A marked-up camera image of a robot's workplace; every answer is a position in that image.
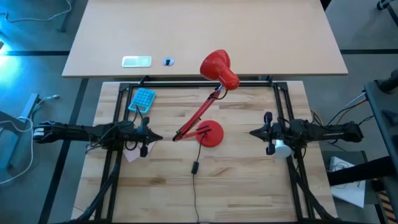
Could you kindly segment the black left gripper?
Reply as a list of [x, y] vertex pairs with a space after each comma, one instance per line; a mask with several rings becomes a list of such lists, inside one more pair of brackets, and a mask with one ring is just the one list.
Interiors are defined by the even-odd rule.
[[133, 147], [129, 147], [127, 145], [127, 142], [125, 142], [125, 149], [128, 151], [133, 151], [137, 148], [138, 143], [140, 142], [142, 145], [140, 147], [140, 157], [146, 157], [149, 153], [148, 150], [148, 145], [150, 143], [156, 142], [156, 141], [160, 141], [163, 140], [163, 137], [159, 134], [156, 134], [155, 132], [153, 132], [151, 129], [148, 128], [148, 124], [149, 124], [149, 117], [144, 117], [141, 120], [141, 125], [133, 132], [133, 140], [130, 140], [130, 142], [134, 142]]

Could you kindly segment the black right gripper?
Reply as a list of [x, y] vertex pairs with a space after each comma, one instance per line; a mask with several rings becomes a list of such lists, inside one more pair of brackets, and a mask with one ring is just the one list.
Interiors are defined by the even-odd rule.
[[275, 141], [277, 139], [280, 139], [280, 134], [282, 132], [279, 123], [272, 124], [272, 113], [270, 111], [267, 111], [264, 115], [264, 122], [265, 126], [252, 130], [249, 132], [250, 135], [257, 137], [261, 139], [262, 141], [265, 141], [267, 139], [269, 145], [266, 148], [266, 154], [271, 156], [274, 155], [275, 153]]

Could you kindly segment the white lightbulb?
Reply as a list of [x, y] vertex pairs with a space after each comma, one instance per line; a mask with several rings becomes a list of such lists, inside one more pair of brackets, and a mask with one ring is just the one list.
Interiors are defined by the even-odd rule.
[[276, 158], [287, 158], [292, 154], [292, 149], [283, 142], [283, 140], [277, 139], [275, 141], [275, 153], [274, 156]]

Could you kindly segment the red desk lamp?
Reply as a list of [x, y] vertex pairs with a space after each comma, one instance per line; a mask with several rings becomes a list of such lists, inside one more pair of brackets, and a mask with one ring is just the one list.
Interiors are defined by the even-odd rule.
[[205, 147], [218, 146], [223, 138], [224, 131], [220, 123], [214, 120], [201, 120], [201, 116], [216, 101], [221, 100], [220, 93], [235, 90], [240, 84], [238, 76], [231, 70], [231, 62], [227, 51], [216, 50], [209, 54], [200, 66], [200, 74], [220, 83], [220, 86], [210, 93], [209, 97], [199, 107], [197, 112], [176, 132], [172, 141], [177, 142], [186, 138], [195, 137]]

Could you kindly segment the white paper notes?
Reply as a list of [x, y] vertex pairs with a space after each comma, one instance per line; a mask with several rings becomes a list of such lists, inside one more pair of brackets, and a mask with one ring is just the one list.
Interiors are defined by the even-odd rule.
[[137, 146], [134, 150], [128, 150], [124, 149], [123, 150], [124, 157], [127, 159], [128, 162], [132, 162], [138, 158], [140, 158], [141, 154], [141, 147]]

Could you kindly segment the blue calculator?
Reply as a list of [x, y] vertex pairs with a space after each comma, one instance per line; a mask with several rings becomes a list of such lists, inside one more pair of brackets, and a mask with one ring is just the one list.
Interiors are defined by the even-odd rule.
[[147, 114], [152, 106], [154, 99], [155, 91], [146, 88], [138, 88], [128, 109], [134, 112], [139, 109], [141, 114]]

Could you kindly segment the white paper sheet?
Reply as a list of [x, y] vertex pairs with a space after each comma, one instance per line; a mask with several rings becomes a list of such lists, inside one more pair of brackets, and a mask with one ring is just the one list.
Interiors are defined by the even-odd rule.
[[[332, 156], [329, 164], [329, 172], [347, 169], [354, 165], [336, 156]], [[364, 208], [366, 181], [361, 180], [347, 184], [331, 186], [332, 196], [353, 204], [359, 208]]]

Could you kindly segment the black crossbeam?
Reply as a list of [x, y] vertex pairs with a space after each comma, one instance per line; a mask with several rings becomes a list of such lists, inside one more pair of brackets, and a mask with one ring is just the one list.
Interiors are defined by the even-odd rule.
[[329, 184], [334, 186], [396, 174], [398, 174], [398, 169], [391, 157], [386, 156], [353, 167], [329, 172], [327, 176]]

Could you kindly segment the beige desk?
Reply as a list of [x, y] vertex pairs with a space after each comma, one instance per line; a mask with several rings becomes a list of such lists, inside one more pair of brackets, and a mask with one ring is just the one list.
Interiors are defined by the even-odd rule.
[[348, 73], [320, 0], [88, 0], [62, 75], [197, 76], [218, 49], [239, 76]]

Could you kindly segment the grey table leg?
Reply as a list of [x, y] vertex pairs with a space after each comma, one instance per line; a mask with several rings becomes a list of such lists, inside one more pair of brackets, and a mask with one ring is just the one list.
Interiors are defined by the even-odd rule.
[[27, 127], [27, 123], [29, 122], [27, 118], [32, 115], [39, 100], [38, 93], [31, 94], [22, 114], [18, 118], [0, 110], [0, 133], [1, 131], [9, 131], [12, 133], [4, 149], [0, 149], [0, 169], [7, 170], [9, 168], [10, 161], [19, 143], [19, 139], [22, 136], [22, 132], [25, 131], [24, 128]]

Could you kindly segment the yellow black striped tape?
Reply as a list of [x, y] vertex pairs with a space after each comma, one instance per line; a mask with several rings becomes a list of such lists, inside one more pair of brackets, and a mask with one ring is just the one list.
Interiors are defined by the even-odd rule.
[[380, 191], [377, 193], [379, 197], [379, 204], [377, 206], [377, 214], [381, 219], [382, 224], [398, 224], [398, 215], [393, 211], [393, 205], [389, 199], [386, 191]]

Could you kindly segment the black aluminium frame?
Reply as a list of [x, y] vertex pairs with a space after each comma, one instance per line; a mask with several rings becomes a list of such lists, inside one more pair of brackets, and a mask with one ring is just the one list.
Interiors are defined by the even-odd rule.
[[296, 221], [286, 160], [267, 156], [266, 144], [249, 134], [262, 126], [266, 111], [277, 114], [274, 90], [265, 83], [243, 83], [203, 115], [223, 126], [218, 147], [194, 138], [172, 141], [214, 88], [209, 82], [155, 87], [149, 125], [163, 140], [147, 157], [121, 161], [114, 222]]

